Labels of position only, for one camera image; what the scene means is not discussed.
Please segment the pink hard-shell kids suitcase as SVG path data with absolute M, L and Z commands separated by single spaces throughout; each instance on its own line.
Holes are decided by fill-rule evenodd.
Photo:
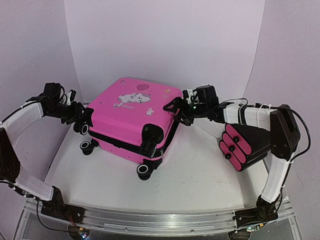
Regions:
M 176 110 L 164 110 L 182 98 L 179 88 L 138 78 L 120 78 L 85 107 L 73 130 L 91 139 L 79 147 L 85 156 L 97 147 L 138 164 L 148 180 L 163 162 L 179 123 Z

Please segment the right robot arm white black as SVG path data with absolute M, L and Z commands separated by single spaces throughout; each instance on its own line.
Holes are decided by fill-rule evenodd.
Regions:
M 266 223 L 278 216 L 283 188 L 301 138 L 295 112 L 286 104 L 272 106 L 243 103 L 244 98 L 220 102 L 212 85 L 184 90 L 163 106 L 175 121 L 190 126 L 206 118 L 224 125 L 218 143 L 224 158 L 241 172 L 263 158 L 271 167 L 256 206 L 235 212 L 238 226 Z

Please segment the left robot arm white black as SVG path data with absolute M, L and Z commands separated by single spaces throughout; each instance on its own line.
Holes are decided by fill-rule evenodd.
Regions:
M 85 116 L 84 105 L 76 101 L 74 89 L 66 91 L 56 82 L 44 85 L 43 92 L 32 96 L 0 122 L 0 180 L 17 194 L 35 199 L 42 209 L 63 218 L 71 206 L 65 203 L 62 191 L 36 176 L 24 166 L 22 140 L 34 130 L 34 124 L 45 117 L 58 119 L 63 125 L 78 124 Z

